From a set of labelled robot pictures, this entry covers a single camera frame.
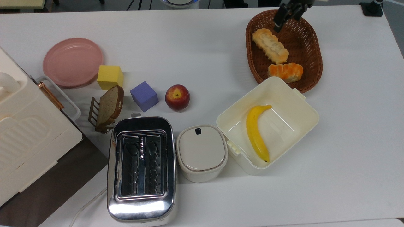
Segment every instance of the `bread roll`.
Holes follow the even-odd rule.
[[[286,83],[295,82],[301,79],[303,67],[299,64],[289,63],[283,65],[270,65],[268,67],[268,77],[280,77]]]
[[[252,40],[275,64],[284,63],[288,59],[289,51],[283,47],[276,36],[272,35],[270,30],[258,29],[252,34]]]

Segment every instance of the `brown woven basket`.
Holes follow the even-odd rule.
[[[303,66],[303,75],[299,81],[288,83],[291,88],[304,93],[312,89],[320,80],[323,60],[314,29],[303,18],[299,21],[290,19],[280,33],[274,31],[274,16],[277,10],[264,11],[251,19],[246,29],[247,58],[255,80],[260,84],[268,78],[268,67],[272,62],[251,40],[252,34],[260,29],[269,29],[289,51],[288,63]]]

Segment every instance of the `red apple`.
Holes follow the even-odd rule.
[[[175,111],[185,109],[189,104],[189,99],[189,91],[180,84],[170,87],[166,92],[166,103]]]

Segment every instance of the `white lidded jar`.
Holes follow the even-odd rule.
[[[217,177],[227,163],[223,133],[212,125],[185,129],[177,139],[177,157],[188,180],[200,183]]]

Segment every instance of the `banana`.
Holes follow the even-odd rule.
[[[267,109],[271,109],[271,105],[258,105],[250,109],[247,115],[247,135],[250,139],[251,145],[254,148],[257,155],[264,160],[269,162],[269,152],[265,146],[264,140],[259,134],[258,130],[258,118]]]

